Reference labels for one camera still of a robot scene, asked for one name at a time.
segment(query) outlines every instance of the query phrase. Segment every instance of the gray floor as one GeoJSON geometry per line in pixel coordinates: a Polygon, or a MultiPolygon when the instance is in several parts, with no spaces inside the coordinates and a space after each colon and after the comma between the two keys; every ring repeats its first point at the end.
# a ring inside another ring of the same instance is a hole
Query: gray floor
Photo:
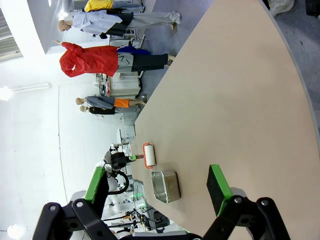
{"type": "MultiPolygon", "coordinates": [[[[157,0],[153,12],[181,13],[176,31],[169,26],[149,28],[143,48],[152,54],[176,55],[214,0],[157,0]]],[[[306,15],[305,0],[295,0],[293,8],[275,17],[306,83],[315,111],[320,110],[320,20],[306,15]]],[[[167,69],[146,71],[141,94],[151,96],[167,69]]]]}

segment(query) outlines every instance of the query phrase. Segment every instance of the white shirt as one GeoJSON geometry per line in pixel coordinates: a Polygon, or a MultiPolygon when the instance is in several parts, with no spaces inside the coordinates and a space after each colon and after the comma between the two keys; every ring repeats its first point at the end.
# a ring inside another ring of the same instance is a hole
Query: white shirt
{"type": "Polygon", "coordinates": [[[108,15],[105,10],[80,12],[74,15],[72,26],[81,31],[91,34],[107,32],[115,23],[121,23],[120,17],[108,15]]]}

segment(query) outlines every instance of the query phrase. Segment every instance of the white cabinet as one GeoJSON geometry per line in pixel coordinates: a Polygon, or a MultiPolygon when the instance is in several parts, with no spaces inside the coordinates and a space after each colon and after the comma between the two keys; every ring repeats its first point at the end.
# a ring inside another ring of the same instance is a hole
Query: white cabinet
{"type": "Polygon", "coordinates": [[[140,85],[139,78],[136,72],[130,73],[130,76],[137,75],[137,77],[123,77],[124,73],[115,73],[110,79],[110,96],[111,97],[124,97],[136,96],[139,94],[140,85]]]}

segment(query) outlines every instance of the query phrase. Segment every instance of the stainless steel tray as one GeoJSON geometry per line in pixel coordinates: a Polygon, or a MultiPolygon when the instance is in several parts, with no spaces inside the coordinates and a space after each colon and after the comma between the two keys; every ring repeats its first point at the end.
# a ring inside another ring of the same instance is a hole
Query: stainless steel tray
{"type": "Polygon", "coordinates": [[[181,197],[178,176],[175,171],[152,171],[151,179],[156,199],[168,204],[181,197]]]}

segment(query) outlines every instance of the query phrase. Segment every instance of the beige tabletop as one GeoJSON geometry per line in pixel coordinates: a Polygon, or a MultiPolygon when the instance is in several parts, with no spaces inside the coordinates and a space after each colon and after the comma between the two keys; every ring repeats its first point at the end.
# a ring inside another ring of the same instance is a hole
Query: beige tabletop
{"type": "MultiPolygon", "coordinates": [[[[248,198],[274,199],[293,240],[320,239],[320,157],[310,104],[287,44],[258,0],[215,0],[136,123],[155,170],[177,172],[181,199],[155,199],[151,171],[132,164],[147,202],[203,235],[215,220],[206,182],[219,164],[248,198]]],[[[237,227],[230,239],[250,239],[237,227]]]]}

